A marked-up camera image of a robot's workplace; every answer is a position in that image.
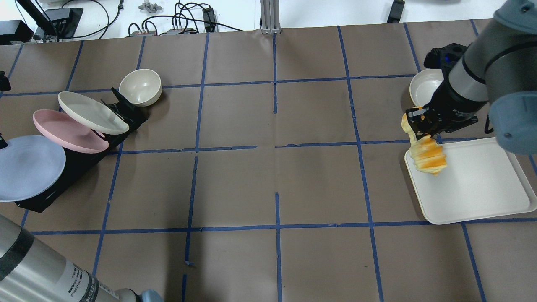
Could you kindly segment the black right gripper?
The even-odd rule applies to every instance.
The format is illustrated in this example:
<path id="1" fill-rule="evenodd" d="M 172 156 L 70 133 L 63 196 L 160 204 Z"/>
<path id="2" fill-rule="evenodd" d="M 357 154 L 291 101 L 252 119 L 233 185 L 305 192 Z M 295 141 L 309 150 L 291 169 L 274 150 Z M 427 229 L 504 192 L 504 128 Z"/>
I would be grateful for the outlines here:
<path id="1" fill-rule="evenodd" d="M 452 133 L 476 124 L 477 103 L 460 96 L 448 80 L 444 80 L 424 108 L 406 110 L 406 119 L 416 140 L 434 137 L 442 132 Z"/>

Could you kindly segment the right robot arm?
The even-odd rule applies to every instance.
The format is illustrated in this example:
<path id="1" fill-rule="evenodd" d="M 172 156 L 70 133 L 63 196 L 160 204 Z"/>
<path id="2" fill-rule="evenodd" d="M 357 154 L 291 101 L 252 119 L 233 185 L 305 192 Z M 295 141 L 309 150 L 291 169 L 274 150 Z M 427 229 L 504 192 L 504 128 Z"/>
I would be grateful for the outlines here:
<path id="1" fill-rule="evenodd" d="M 478 122 L 489 104 L 485 133 L 514 154 L 537 152 L 537 14 L 535 0 L 508 0 L 469 46 L 432 49 L 424 67 L 443 81 L 422 109 L 407 109 L 417 139 Z"/>

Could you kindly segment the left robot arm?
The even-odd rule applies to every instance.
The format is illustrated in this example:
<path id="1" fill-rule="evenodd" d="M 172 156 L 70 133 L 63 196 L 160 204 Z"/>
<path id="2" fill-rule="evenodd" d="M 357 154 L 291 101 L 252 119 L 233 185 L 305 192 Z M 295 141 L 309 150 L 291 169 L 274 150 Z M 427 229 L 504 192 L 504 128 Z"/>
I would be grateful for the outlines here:
<path id="1" fill-rule="evenodd" d="M 155 290 L 111 290 L 23 227 L 0 220 L 2 302 L 161 302 Z"/>

